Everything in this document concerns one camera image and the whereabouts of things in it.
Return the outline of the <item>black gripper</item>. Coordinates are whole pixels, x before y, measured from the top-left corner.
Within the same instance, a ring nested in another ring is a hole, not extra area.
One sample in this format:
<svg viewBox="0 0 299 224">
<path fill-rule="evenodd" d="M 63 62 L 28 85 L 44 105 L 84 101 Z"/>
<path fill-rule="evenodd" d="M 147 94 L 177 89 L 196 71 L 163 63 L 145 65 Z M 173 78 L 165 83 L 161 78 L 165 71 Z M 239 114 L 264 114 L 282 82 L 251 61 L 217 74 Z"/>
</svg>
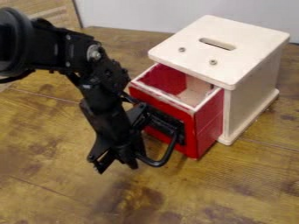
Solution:
<svg viewBox="0 0 299 224">
<path fill-rule="evenodd" d="M 96 132 L 87 160 L 97 173 L 103 174 L 115 160 L 136 169 L 136 155 L 145 155 L 141 130 L 147 104 L 131 96 L 104 97 L 101 100 L 85 96 L 79 106 Z"/>
</svg>

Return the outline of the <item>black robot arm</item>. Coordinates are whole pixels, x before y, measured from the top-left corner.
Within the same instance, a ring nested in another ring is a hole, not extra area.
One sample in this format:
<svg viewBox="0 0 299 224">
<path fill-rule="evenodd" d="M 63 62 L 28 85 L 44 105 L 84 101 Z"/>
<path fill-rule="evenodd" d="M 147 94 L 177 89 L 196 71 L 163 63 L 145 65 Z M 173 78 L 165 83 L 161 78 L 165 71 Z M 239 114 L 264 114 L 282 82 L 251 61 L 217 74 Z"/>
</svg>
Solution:
<svg viewBox="0 0 299 224">
<path fill-rule="evenodd" d="M 139 162 L 151 164 L 137 121 L 145 105 L 125 93 L 128 72 L 100 42 L 15 8 L 0 8 L 0 83 L 39 70 L 64 75 L 81 93 L 79 106 L 96 132 L 88 161 L 97 172 L 116 161 L 132 169 Z"/>
</svg>

